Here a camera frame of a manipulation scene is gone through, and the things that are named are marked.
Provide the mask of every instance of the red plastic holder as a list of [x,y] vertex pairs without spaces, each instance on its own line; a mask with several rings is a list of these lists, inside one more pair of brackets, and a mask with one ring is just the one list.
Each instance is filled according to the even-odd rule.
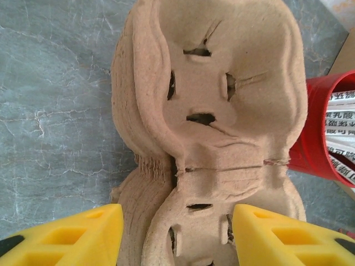
[[339,175],[328,155],[325,122],[328,101],[338,91],[355,90],[355,70],[307,80],[308,117],[298,140],[290,149],[290,169],[355,187]]

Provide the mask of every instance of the black rubber tip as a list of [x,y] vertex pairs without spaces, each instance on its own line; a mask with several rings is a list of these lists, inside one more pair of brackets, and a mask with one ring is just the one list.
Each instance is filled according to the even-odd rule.
[[336,238],[335,241],[341,245],[344,249],[355,255],[355,243],[342,238]]
[[24,237],[20,235],[0,240],[0,257],[8,253],[22,241],[24,241]]

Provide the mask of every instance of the red cup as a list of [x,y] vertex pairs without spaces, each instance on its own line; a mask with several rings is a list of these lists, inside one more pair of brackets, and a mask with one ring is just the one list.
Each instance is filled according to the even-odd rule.
[[308,117],[298,140],[290,149],[290,169],[309,173],[355,187],[339,175],[329,158],[325,122],[330,96],[334,92],[355,90],[355,70],[343,74],[307,79]]

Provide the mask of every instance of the yellow plastic piece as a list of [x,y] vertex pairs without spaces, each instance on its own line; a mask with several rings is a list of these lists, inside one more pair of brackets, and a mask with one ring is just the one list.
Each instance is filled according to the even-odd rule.
[[114,266],[122,233],[121,205],[108,204],[17,232],[25,240],[0,257],[0,265]]
[[233,234],[240,266],[354,266],[334,239],[352,238],[254,206],[238,204]]

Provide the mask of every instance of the gray marble countertop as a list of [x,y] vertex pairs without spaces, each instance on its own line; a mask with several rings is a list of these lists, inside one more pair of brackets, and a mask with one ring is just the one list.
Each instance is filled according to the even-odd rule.
[[[307,77],[326,74],[347,32],[318,0],[285,0]],[[109,202],[135,168],[111,118],[110,63],[131,0],[0,0],[0,238]],[[333,182],[290,172],[308,220],[355,231]]]

